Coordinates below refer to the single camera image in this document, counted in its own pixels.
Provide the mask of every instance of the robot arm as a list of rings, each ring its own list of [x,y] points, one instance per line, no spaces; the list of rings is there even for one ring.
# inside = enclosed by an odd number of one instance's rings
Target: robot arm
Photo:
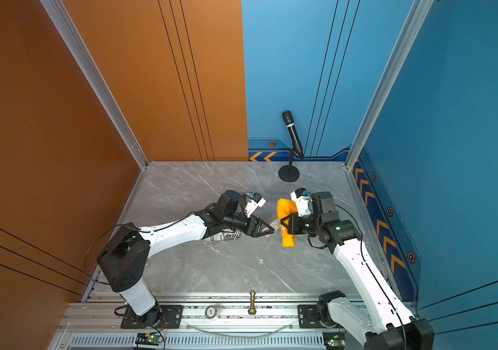
[[[395,295],[371,260],[360,231],[352,221],[340,221],[331,193],[310,195],[300,188],[292,192],[292,200],[298,213],[287,217],[288,233],[317,236],[348,272],[369,311],[369,316],[365,315],[340,291],[330,292],[317,303],[321,322],[343,326],[366,349],[402,349],[405,344],[409,350],[431,349],[432,327],[426,319],[415,319]],[[280,220],[281,225],[287,218]]]
[[[259,194],[242,197],[235,191],[223,193],[217,203],[190,214],[182,220],[157,226],[136,228],[128,223],[119,228],[97,257],[101,270],[113,291],[118,292],[146,327],[161,318],[161,309],[142,278],[146,260],[172,246],[200,240],[233,230],[251,237],[271,234],[274,230],[253,216],[265,200]],[[353,306],[343,293],[324,294],[317,303],[325,326],[341,325],[366,349],[408,350],[432,348],[434,332],[424,319],[417,320],[397,298],[371,261],[362,235],[352,221],[340,221],[329,192],[309,194],[305,189],[292,193],[298,213],[280,220],[292,235],[318,237],[344,266],[369,311],[369,316]]]
[[[258,193],[248,194],[242,212],[237,212],[242,200],[238,192],[228,190],[217,203],[179,221],[137,228],[127,223],[106,244],[97,257],[99,267],[111,289],[127,301],[145,326],[155,325],[161,316],[159,305],[142,278],[149,257],[175,245],[223,231],[240,231],[251,237],[274,232],[252,214],[265,204],[264,198]]]

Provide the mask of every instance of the yellow chevron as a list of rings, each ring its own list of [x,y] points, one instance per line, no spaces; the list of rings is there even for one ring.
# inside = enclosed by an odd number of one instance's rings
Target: yellow chevron
[[[368,180],[360,180],[360,193],[362,193],[364,184],[369,185]]]
[[[364,169],[356,169],[356,182],[357,182],[357,173],[358,172],[364,173]]]
[[[388,229],[387,224],[381,220],[377,220],[377,236],[379,237],[379,227],[383,226],[384,228]]]
[[[269,154],[267,157],[265,157],[265,160],[266,160],[267,162],[270,162],[270,158],[271,158],[273,155],[275,155],[276,153],[277,153],[277,152],[272,152],[272,153],[271,153],[271,154]]]
[[[375,198],[376,196],[373,195],[373,193],[366,191],[365,192],[365,206],[368,206],[368,197]]]
[[[400,266],[402,266],[403,269],[406,269],[405,263],[402,262],[399,258],[391,254],[391,271],[393,271],[394,274],[394,264],[398,263]]]
[[[392,239],[389,239],[387,236],[383,237],[383,251],[387,252],[387,243],[391,244],[393,247],[397,248],[397,245],[394,243]]]
[[[255,158],[257,158],[258,156],[260,156],[260,155],[261,155],[261,153],[262,153],[262,152],[257,152],[257,153],[255,153],[255,154],[253,155],[253,157],[251,157],[251,158],[249,158],[249,159],[251,159],[253,162],[256,162],[256,161],[257,161],[257,159],[255,159]]]

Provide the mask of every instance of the mounting plate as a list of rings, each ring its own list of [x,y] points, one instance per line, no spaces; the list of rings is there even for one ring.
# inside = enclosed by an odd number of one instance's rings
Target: mounting plate
[[[178,329],[183,317],[183,305],[160,305],[163,316],[166,317],[168,329]],[[160,319],[154,328],[160,329],[163,327],[163,319]],[[145,328],[138,316],[134,313],[130,306],[127,306],[125,315],[122,317],[122,329],[139,329]]]
[[[300,328],[333,328],[322,324],[317,304],[298,305],[298,318]]]

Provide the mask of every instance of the yellow toy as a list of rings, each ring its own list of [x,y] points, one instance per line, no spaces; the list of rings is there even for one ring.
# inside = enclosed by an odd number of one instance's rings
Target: yellow toy
[[[276,205],[276,212],[278,213],[278,220],[282,220],[286,216],[292,213],[297,213],[298,208],[295,206],[295,202],[289,199],[280,199],[278,200],[278,204]],[[287,226],[288,219],[284,220],[284,224]],[[293,234],[287,233],[287,228],[284,226],[280,226],[282,229],[282,246],[283,247],[295,247]]]

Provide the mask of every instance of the gold chess piece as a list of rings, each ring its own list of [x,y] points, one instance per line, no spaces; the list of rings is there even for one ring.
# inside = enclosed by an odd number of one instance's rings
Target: gold chess piece
[[[249,306],[249,310],[247,310],[247,312],[250,315],[254,315],[257,313],[257,309],[255,309],[255,291],[252,290],[249,294],[251,295],[251,306]]]

